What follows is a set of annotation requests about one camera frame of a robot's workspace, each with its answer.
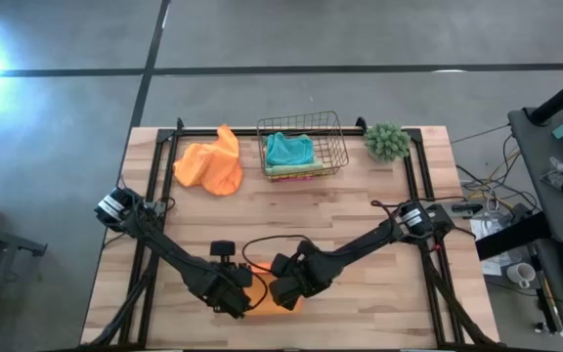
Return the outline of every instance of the wooden table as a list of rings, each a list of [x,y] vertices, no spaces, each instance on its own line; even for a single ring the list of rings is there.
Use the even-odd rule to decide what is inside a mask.
[[[446,127],[420,128],[436,197],[461,196]],[[141,195],[147,188],[156,131],[133,129],[123,164],[125,183]],[[182,137],[177,157],[189,143],[213,140]],[[385,218],[382,210],[369,205],[372,199],[393,203],[410,197],[402,161],[375,163],[368,157],[361,137],[346,137],[345,143],[350,161],[336,175],[271,183],[260,169],[257,139],[240,137],[244,177],[239,190],[220,198],[200,187],[185,189],[173,182],[171,196],[177,204],[167,217],[166,235],[191,254],[204,258],[209,258],[209,245],[215,240],[231,240],[242,248],[245,242],[260,237],[302,234],[323,250],[343,245]],[[420,175],[416,153],[411,155],[415,174]],[[165,161],[160,166],[157,195],[164,165]],[[423,195],[419,180],[417,185]],[[108,231],[107,240],[114,236]],[[259,242],[248,252],[255,261],[270,261],[280,251],[294,252],[296,246],[297,241],[275,240]],[[123,302],[134,247],[135,241],[125,237],[104,250],[82,342],[97,336]],[[473,240],[453,231],[446,237],[446,247],[457,298],[484,333],[498,340]],[[441,306],[448,340],[453,340],[444,302]],[[137,331],[137,324],[135,319],[132,331]],[[188,292],[177,271],[160,261],[148,348],[434,346],[420,258],[412,245],[387,245],[350,265],[329,289],[306,299],[299,314],[243,320],[213,313]]]

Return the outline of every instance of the green plant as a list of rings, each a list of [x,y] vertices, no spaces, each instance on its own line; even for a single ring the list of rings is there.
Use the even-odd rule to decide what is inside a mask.
[[[368,129],[366,137],[368,152],[379,160],[390,162],[410,155],[410,135],[396,123],[377,123]]]

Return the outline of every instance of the cup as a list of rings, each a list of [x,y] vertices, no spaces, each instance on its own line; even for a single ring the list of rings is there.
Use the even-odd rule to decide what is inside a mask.
[[[536,270],[527,263],[514,264],[507,268],[507,278],[521,288],[529,288],[529,283],[536,278]]]

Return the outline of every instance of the orange cloth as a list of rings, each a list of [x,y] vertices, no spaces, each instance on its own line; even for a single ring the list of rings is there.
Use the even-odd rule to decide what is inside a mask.
[[[234,193],[242,180],[238,162],[238,138],[226,124],[216,130],[212,144],[191,144],[175,161],[173,172],[182,186],[198,186],[216,196]]]

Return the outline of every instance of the black desk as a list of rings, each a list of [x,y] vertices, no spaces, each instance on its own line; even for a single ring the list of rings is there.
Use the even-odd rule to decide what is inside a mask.
[[[551,135],[553,129],[563,122],[563,111],[545,127],[533,125],[522,111],[510,112],[508,119],[550,230],[550,239],[536,240],[534,245],[550,290],[557,298],[555,304],[563,324],[563,258],[562,247],[558,243],[563,242],[563,194],[540,181],[540,176],[549,168],[551,156],[563,160],[563,140],[557,141]]]

